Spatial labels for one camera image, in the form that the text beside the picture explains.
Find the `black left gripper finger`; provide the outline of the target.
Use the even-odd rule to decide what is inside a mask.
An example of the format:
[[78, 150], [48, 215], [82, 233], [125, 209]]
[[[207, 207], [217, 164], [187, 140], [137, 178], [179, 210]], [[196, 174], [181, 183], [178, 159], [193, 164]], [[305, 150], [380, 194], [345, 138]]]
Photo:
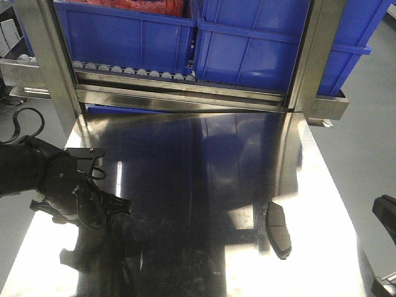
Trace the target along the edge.
[[111, 244], [127, 247], [148, 241], [147, 221], [132, 211], [130, 200], [104, 192], [101, 206], [105, 214], [103, 236]]
[[81, 227], [74, 250], [63, 248], [59, 261], [79, 272], [113, 272], [117, 245], [118, 236], [111, 227], [100, 231]]

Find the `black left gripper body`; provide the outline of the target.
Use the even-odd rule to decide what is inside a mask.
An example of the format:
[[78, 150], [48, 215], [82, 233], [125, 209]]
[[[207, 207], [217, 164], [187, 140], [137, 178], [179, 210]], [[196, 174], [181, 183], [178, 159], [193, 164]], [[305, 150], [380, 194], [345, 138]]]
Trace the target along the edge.
[[52, 154], [38, 187], [43, 199], [32, 200], [30, 208], [52, 215], [59, 223], [102, 229], [106, 218], [92, 171], [104, 155], [102, 148], [64, 148]]

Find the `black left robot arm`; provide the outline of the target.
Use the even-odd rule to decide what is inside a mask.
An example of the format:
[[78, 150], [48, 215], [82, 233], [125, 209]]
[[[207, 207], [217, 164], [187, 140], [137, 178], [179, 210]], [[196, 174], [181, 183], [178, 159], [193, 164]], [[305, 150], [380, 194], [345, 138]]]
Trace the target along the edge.
[[30, 203], [53, 222], [78, 227], [73, 250], [60, 252], [60, 263], [89, 272], [98, 265], [119, 268], [139, 265], [142, 232], [133, 225], [132, 202], [101, 190], [96, 159], [104, 151], [61, 149], [33, 136], [1, 144], [1, 196], [27, 191], [38, 194]]

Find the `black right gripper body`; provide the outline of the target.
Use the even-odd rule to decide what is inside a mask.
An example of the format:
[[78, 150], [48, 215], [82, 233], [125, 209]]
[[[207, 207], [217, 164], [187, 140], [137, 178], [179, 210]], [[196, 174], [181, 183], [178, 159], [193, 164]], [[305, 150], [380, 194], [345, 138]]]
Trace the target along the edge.
[[[372, 212], [395, 243], [395, 198], [388, 195], [376, 198]], [[374, 277], [371, 292], [374, 296], [395, 297], [395, 272], [384, 278]]]

